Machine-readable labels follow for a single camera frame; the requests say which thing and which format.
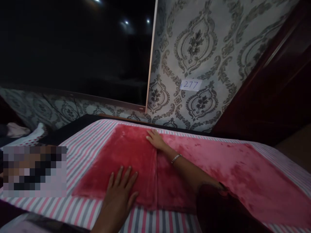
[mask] skin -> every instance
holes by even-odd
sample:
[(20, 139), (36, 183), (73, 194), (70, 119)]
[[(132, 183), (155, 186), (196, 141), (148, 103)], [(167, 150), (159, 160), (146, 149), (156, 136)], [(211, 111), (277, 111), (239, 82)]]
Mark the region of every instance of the skin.
[[(155, 148), (163, 151), (169, 161), (172, 161), (179, 154), (163, 141), (162, 137), (155, 129), (148, 130), (147, 132), (150, 136), (147, 136), (146, 139)], [(182, 156), (178, 157), (172, 166), (178, 171), (180, 176), (190, 184), (195, 192), (198, 192), (200, 186), (204, 183), (211, 184), (218, 189), (223, 189), (223, 186), (217, 180), (210, 177), (203, 170)], [(123, 179), (121, 179), (123, 173), (123, 167), (121, 167), (115, 181), (114, 173), (111, 174), (106, 197), (91, 233), (117, 233), (120, 231), (138, 196), (138, 192), (129, 196), (130, 190), (138, 175), (136, 172), (129, 178), (130, 172), (131, 167), (127, 169)]]

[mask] finger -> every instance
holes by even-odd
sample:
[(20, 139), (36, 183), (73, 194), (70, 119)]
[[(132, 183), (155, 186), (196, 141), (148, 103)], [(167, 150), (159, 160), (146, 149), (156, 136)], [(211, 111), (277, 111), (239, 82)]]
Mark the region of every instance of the finger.
[(124, 177), (123, 177), (123, 179), (121, 181), (121, 187), (125, 187), (126, 186), (127, 181), (129, 180), (129, 177), (130, 177), (131, 169), (132, 169), (132, 167), (129, 166), (129, 168), (126, 170), (126, 172), (124, 174)]
[(155, 135), (159, 135), (158, 131), (156, 129), (153, 129), (152, 132), (155, 134)]
[(151, 130), (147, 130), (148, 134), (153, 137), (154, 136), (154, 133), (151, 131)]
[(135, 192), (133, 193), (130, 198), (129, 198), (129, 201), (127, 203), (127, 211), (130, 212), (131, 211), (131, 208), (132, 208), (132, 205), (134, 204), (136, 198), (138, 196), (138, 192)]
[(129, 182), (127, 183), (127, 185), (125, 187), (125, 189), (127, 191), (131, 190), (131, 188), (133, 187), (133, 185), (134, 185), (134, 183), (136, 181), (137, 176), (138, 176), (138, 172), (135, 172), (134, 175), (130, 178)]
[(117, 178), (116, 178), (116, 180), (114, 182), (115, 186), (118, 186), (120, 184), (120, 180), (121, 180), (121, 177), (122, 177), (122, 172), (123, 172), (123, 166), (120, 167), (120, 170), (119, 170), (119, 172), (117, 174)]
[(107, 189), (110, 189), (113, 186), (113, 177), (114, 177), (114, 173), (111, 173)]
[(152, 141), (152, 138), (151, 138), (151, 137), (146, 136), (146, 139), (151, 143), (151, 141)]

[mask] pixelated area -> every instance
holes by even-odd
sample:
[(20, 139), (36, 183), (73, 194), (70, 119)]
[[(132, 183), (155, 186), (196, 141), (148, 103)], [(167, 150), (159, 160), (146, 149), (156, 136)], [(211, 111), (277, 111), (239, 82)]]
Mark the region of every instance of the pixelated area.
[(4, 147), (4, 197), (66, 197), (66, 147)]

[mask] red towel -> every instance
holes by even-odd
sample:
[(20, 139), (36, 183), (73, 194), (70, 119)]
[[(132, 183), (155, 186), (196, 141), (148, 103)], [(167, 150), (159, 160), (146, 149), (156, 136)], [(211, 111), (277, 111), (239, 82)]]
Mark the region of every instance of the red towel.
[[(163, 135), (164, 141), (210, 176), (229, 187), (264, 223), (311, 227), (311, 200), (250, 144)], [(195, 212), (192, 191), (158, 155), (158, 204)]]
[[(103, 198), (111, 172), (132, 165), (132, 192), (149, 210), (195, 212), (195, 195), (170, 161), (146, 140), (145, 128), (118, 125), (73, 195)], [(311, 227), (310, 199), (249, 144), (163, 135), (165, 142), (235, 193), (265, 223)]]
[(139, 191), (136, 203), (156, 209), (156, 149), (147, 135), (146, 128), (117, 125), (72, 195), (103, 199), (111, 173), (117, 174), (123, 165), (124, 174), (132, 166), (131, 176), (138, 171), (132, 189)]

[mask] bed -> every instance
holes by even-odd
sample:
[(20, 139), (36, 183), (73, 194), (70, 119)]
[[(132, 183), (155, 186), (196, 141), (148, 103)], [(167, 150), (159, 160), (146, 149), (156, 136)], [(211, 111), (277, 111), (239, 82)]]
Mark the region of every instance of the bed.
[[(136, 125), (118, 120), (103, 119), (96, 121), (60, 146), (66, 146), (67, 151), (67, 197), (64, 198), (6, 198), (3, 188), (0, 189), (0, 199), (24, 210), (62, 221), (68, 224), (91, 229), (97, 219), (102, 201), (72, 197), (71, 193), (78, 181), (88, 170), (96, 155), (106, 143), (114, 127), (118, 124)], [(220, 139), (194, 134), (180, 133), (157, 129), (159, 133), (175, 134), (182, 137), (193, 137), (231, 143), (249, 143), (264, 158), (284, 173), (309, 198), (311, 198), (311, 175), (292, 162), (278, 150), (256, 142)], [(285, 225), (267, 224), (274, 232), (311, 232), (307, 228)], [(178, 212), (156, 210), (146, 211), (142, 207), (132, 209), (121, 232), (201, 232), (195, 215)]]

